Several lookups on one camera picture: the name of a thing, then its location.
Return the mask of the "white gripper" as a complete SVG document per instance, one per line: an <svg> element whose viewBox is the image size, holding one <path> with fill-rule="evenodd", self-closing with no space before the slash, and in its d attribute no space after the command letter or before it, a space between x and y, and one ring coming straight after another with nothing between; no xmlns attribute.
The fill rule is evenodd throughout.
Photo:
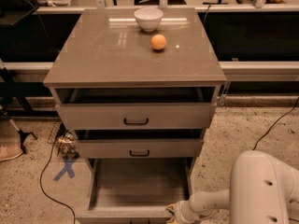
<svg viewBox="0 0 299 224"><path fill-rule="evenodd" d="M175 216L172 216L167 220L168 224L193 224L194 222L192 210L188 201L171 203L165 209L170 213L175 214Z"/></svg>

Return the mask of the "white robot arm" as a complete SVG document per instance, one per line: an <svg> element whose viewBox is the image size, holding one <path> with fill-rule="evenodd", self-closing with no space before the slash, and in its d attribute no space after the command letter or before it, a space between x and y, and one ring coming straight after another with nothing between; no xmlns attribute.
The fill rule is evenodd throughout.
<svg viewBox="0 0 299 224"><path fill-rule="evenodd" d="M299 199L299 171L275 157L246 151L235 161L230 188L197 191L166 207L167 224L194 224L230 211L230 224L290 224L288 209Z"/></svg>

